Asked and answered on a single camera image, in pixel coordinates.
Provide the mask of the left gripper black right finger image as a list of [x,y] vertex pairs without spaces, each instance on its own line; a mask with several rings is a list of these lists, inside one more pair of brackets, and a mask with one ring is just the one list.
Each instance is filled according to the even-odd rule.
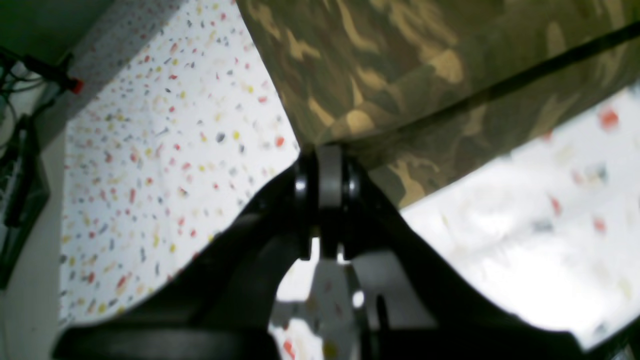
[[639,357],[639,321],[590,350],[567,331],[543,330],[500,309],[421,239],[338,145],[320,148],[320,253],[335,260],[390,251],[434,325],[391,328],[389,304],[374,297],[378,327],[361,332],[363,358],[416,350],[433,360],[627,360]]

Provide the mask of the left gripper white left finger image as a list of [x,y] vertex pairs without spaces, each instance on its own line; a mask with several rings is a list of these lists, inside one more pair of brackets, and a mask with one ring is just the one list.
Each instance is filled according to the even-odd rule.
[[314,150],[270,180],[212,243],[146,300],[69,326],[55,360],[279,360],[268,324],[282,278],[311,252]]

